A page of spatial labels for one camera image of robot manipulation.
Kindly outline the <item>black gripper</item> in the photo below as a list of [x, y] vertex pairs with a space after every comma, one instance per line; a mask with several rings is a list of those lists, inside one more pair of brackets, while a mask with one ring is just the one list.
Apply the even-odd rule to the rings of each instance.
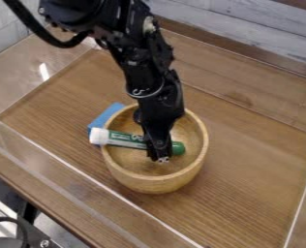
[[161, 74], [152, 70], [130, 70], [128, 94], [140, 104], [133, 117], [145, 130], [149, 157], [154, 162], [165, 162], [173, 156], [170, 131], [186, 112], [177, 71], [169, 70]]

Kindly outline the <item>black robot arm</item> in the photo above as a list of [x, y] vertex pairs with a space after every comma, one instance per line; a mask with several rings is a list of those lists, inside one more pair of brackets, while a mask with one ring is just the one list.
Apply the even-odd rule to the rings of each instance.
[[138, 101], [134, 120], [142, 126], [148, 154], [165, 162], [173, 156], [172, 129], [185, 115], [184, 89], [172, 68], [174, 48], [161, 33], [144, 0], [40, 0], [38, 13], [73, 34], [60, 40], [21, 0], [2, 0], [30, 31], [52, 46], [77, 47], [86, 38], [110, 51], [126, 78], [126, 92]]

